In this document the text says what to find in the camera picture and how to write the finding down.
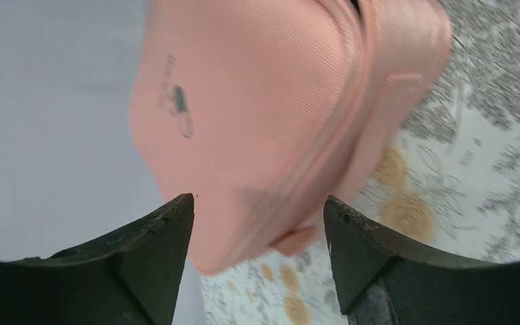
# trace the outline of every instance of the white surface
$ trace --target white surface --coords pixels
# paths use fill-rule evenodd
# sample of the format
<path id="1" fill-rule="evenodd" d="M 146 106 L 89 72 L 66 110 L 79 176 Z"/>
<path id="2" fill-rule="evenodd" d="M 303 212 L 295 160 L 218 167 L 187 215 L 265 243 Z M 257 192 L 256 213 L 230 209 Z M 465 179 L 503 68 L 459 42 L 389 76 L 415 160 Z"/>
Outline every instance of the white surface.
<path id="1" fill-rule="evenodd" d="M 0 260 L 47 257 L 163 201 L 127 106 L 141 1 L 0 1 Z M 187 268 L 175 324 L 204 324 Z"/>

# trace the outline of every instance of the pink pouch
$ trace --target pink pouch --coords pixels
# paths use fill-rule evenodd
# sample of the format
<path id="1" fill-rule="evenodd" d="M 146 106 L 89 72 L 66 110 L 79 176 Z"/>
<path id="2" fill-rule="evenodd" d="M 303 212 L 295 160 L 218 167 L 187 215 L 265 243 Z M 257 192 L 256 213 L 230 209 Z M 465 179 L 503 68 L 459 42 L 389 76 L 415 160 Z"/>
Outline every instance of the pink pouch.
<path id="1" fill-rule="evenodd" d="M 435 0 L 153 0 L 131 103 L 165 198 L 195 196 L 189 258 L 213 275 L 323 233 L 446 63 Z"/>

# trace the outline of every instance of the gray floral pattern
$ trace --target gray floral pattern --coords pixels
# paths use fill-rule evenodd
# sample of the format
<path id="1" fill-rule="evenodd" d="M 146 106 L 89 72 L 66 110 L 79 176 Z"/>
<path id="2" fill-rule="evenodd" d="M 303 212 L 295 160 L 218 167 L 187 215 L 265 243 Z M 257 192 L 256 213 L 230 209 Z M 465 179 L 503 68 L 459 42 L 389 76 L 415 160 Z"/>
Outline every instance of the gray floral pattern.
<path id="1" fill-rule="evenodd" d="M 404 129 L 421 139 L 452 142 L 466 108 L 505 131 L 513 129 L 520 123 L 520 0 L 440 2 L 454 27 L 452 57 Z M 469 89 L 457 98 L 464 84 Z M 450 112 L 454 104 L 460 105 Z"/>
<path id="2" fill-rule="evenodd" d="M 286 284 L 284 267 L 297 277 L 297 291 Z M 347 325 L 340 314 L 325 240 L 296 257 L 270 253 L 203 278 L 202 291 L 209 325 Z M 286 301 L 291 297 L 302 304 L 297 309 L 301 317 L 288 309 Z"/>
<path id="3" fill-rule="evenodd" d="M 454 27 L 452 57 L 392 141 L 406 160 L 406 182 L 389 188 L 369 179 L 347 201 L 382 222 L 381 207 L 413 193 L 437 225 L 427 244 L 478 259 L 520 260 L 520 0 L 440 2 Z M 268 254 L 204 278 L 209 324 L 299 324 L 285 310 L 292 293 L 278 273 L 282 265 L 299 278 L 293 294 L 310 324 L 356 323 L 339 315 L 321 241 L 290 259 Z M 382 315 L 374 321 L 388 324 Z"/>

